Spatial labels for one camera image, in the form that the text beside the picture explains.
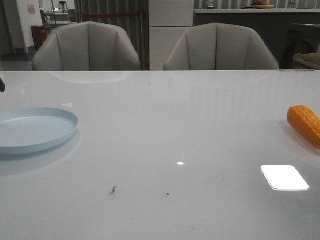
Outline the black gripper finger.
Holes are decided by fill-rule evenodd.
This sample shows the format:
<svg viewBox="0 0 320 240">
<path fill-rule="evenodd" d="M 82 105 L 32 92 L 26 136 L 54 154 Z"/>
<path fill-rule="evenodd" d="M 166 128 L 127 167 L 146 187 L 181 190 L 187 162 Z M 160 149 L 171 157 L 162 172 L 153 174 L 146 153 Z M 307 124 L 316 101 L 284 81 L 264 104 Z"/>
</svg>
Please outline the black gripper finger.
<svg viewBox="0 0 320 240">
<path fill-rule="evenodd" d="M 3 93 L 6 90 L 6 85 L 3 80 L 0 78 L 0 92 Z"/>
</svg>

